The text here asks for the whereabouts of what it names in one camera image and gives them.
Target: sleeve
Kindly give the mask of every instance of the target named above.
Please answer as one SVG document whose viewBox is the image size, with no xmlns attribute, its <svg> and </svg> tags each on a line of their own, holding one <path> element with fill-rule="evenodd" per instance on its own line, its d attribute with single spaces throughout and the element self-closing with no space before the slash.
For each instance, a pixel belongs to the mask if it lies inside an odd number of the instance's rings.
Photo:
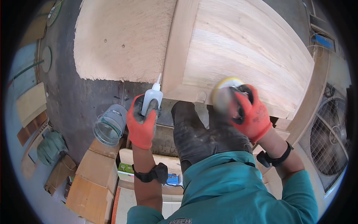
<svg viewBox="0 0 358 224">
<path fill-rule="evenodd" d="M 160 212 L 158 212 L 153 208 L 142 206 L 142 205 L 131 207 L 127 213 L 127 224 L 132 224 L 132 223 L 156 224 L 163 219 L 164 217 Z"/>
<path fill-rule="evenodd" d="M 282 200 L 298 211 L 303 223 L 317 222 L 317 201 L 306 170 L 295 173 L 286 182 L 282 191 Z"/>
</svg>

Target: dark floor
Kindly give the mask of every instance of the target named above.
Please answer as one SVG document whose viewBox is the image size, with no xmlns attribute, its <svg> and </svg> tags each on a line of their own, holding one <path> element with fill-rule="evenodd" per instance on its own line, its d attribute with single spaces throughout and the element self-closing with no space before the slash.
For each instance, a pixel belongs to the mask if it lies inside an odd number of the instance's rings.
<svg viewBox="0 0 358 224">
<path fill-rule="evenodd" d="M 44 82 L 48 93 L 47 115 L 54 128 L 62 133 L 68 153 L 77 164 L 94 139 L 92 126 L 96 118 L 112 104 L 122 104 L 129 109 L 134 96 L 151 88 L 151 84 L 146 83 L 92 81 L 79 77 L 73 59 L 73 42 L 81 2 L 82 0 L 62 2 L 60 14 L 52 26 L 47 28 L 40 47 L 42 52 L 44 47 L 49 46 L 53 56 L 49 72 L 44 73 L 40 69 L 40 80 Z M 310 34 L 302 1 L 265 2 L 288 22 L 308 46 Z M 170 109 L 174 103 L 174 100 L 163 99 L 159 124 L 173 125 Z"/>
</svg>

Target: glove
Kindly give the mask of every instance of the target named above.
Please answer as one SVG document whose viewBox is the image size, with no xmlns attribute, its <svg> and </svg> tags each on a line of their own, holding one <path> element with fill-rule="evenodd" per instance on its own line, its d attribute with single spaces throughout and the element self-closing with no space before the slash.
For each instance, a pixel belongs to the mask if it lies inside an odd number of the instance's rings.
<svg viewBox="0 0 358 224">
<path fill-rule="evenodd" d="M 156 121 L 160 114 L 157 99 L 152 99 L 145 116 L 142 116 L 143 101 L 144 94 L 134 98 L 131 108 L 127 112 L 127 127 L 129 130 L 129 140 L 133 144 L 142 149 L 150 149 L 152 147 Z"/>
<path fill-rule="evenodd" d="M 231 118 L 231 123 L 251 142 L 256 143 L 272 127 L 267 108 L 259 99 L 257 89 L 252 85 L 242 85 L 230 89 L 237 99 L 237 112 L 241 117 Z"/>
</svg>

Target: plastic container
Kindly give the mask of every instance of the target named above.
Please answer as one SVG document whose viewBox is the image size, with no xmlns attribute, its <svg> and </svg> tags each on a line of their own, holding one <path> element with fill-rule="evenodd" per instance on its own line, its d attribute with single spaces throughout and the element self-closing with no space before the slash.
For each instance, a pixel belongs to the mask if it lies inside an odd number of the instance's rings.
<svg viewBox="0 0 358 224">
<path fill-rule="evenodd" d="M 159 84 L 160 77 L 161 77 L 161 73 L 159 74 L 157 82 L 153 84 L 152 89 L 149 89 L 145 92 L 143 106 L 142 106 L 142 112 L 141 112 L 141 114 L 143 116 L 145 116 L 145 113 L 147 112 L 149 103 L 152 99 L 157 99 L 158 108 L 160 107 L 161 100 L 163 99 L 163 93 L 160 91 L 160 84 Z"/>
<path fill-rule="evenodd" d="M 123 135 L 127 123 L 127 110 L 124 106 L 113 104 L 98 116 L 93 133 L 98 141 L 107 146 L 116 146 Z"/>
</svg>

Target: fan grille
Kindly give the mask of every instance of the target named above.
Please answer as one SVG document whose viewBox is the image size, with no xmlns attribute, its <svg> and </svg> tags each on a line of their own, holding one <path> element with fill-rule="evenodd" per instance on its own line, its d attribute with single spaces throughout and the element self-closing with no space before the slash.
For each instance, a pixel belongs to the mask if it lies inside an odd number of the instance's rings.
<svg viewBox="0 0 358 224">
<path fill-rule="evenodd" d="M 324 97 L 299 145 L 311 159 L 328 192 L 348 163 L 343 95 L 327 84 Z"/>
</svg>

